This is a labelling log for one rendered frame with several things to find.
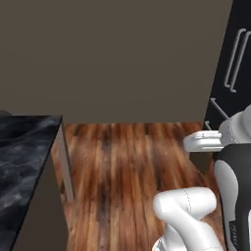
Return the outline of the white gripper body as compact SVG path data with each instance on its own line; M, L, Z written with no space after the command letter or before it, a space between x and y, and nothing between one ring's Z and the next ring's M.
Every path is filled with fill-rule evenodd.
M184 150L191 152L219 152L222 135L217 130L200 130L187 135L183 139Z

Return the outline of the dark marble dining counter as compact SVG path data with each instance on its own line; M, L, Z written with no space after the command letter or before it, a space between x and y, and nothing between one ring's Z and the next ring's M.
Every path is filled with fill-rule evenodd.
M0 251L67 251L69 229L51 157L53 146L72 202L63 118L0 111Z

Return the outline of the black fridge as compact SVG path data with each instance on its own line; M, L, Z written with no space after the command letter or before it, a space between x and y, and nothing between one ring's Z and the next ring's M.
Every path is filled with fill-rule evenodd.
M225 38L210 94L210 98L216 98L216 102L229 117L237 112L243 111L251 104L251 36L249 37L237 75L237 80L235 83L235 89L237 92L231 93L230 87L224 87L226 69L230 59L233 42L236 37L236 33L240 28L246 28L246 31L241 34L240 40L238 42L233 65L228 79L229 84L231 83L244 34L248 30L251 31L251 0L232 0L230 14L226 26ZM203 128L216 130L219 128L220 124L225 120L225 118L212 105L210 98L203 122Z

